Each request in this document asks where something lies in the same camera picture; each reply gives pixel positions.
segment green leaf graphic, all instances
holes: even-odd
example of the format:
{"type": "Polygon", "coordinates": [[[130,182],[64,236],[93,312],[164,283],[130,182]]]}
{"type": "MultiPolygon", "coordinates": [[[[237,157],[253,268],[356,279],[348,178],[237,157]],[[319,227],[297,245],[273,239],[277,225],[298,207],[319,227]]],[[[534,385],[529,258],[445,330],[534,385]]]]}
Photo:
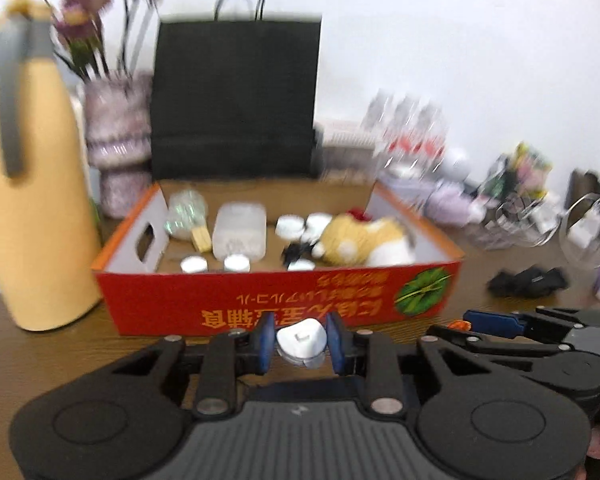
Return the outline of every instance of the green leaf graphic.
{"type": "Polygon", "coordinates": [[[426,312],[445,295],[450,278],[444,267],[423,270],[395,295],[396,310],[405,316],[426,312]]]}

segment red cardboard box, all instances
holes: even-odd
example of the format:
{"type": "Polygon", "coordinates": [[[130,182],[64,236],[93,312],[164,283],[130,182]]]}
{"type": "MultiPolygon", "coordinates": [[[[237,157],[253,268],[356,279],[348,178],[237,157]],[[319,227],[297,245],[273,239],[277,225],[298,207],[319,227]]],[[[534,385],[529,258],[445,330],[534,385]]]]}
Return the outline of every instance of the red cardboard box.
{"type": "Polygon", "coordinates": [[[209,231],[224,202],[260,202],[267,222],[282,214],[338,214],[362,207],[373,216],[394,216],[410,232],[419,263],[387,268],[336,268],[288,272],[284,242],[267,230],[267,255],[251,272],[225,273],[212,254],[211,272],[184,274],[179,261],[192,245],[170,240],[163,225],[170,194],[182,183],[155,184],[123,221],[93,264],[104,299],[122,335],[212,335],[252,328],[263,312],[277,325],[337,310],[348,326],[432,316],[442,309],[457,279],[462,251],[418,218],[380,184],[343,186],[307,180],[191,184],[209,206],[209,231]],[[150,240],[144,250],[142,241],[150,240]]]}

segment plush toy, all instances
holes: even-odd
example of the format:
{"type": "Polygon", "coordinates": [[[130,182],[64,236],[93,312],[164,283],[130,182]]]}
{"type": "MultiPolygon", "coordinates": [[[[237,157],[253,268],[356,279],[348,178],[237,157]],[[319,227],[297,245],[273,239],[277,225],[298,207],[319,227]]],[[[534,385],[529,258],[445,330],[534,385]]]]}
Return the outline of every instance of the plush toy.
{"type": "Polygon", "coordinates": [[[312,256],[336,266],[390,267],[415,261],[413,247],[397,221],[359,222],[348,214],[331,220],[312,256]]]}

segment yellow thermos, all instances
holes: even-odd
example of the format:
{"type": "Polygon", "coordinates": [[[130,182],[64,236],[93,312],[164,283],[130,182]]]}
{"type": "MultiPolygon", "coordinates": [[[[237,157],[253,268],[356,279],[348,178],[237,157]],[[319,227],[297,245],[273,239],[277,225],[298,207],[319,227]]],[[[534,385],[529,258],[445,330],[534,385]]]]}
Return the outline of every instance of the yellow thermos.
{"type": "Polygon", "coordinates": [[[49,330],[100,299],[100,242],[50,11],[31,2],[0,25],[0,290],[26,330],[49,330]]]}

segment clear plastic bottle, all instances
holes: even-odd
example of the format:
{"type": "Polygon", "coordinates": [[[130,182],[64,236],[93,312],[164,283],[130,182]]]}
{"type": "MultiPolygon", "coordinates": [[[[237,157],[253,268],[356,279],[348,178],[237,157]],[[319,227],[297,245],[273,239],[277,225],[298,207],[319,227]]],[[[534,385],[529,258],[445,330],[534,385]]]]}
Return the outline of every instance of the clear plastic bottle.
{"type": "Polygon", "coordinates": [[[231,254],[261,260],[267,248],[267,213],[262,204],[227,202],[216,217],[212,237],[214,256],[223,261],[231,254]]]}

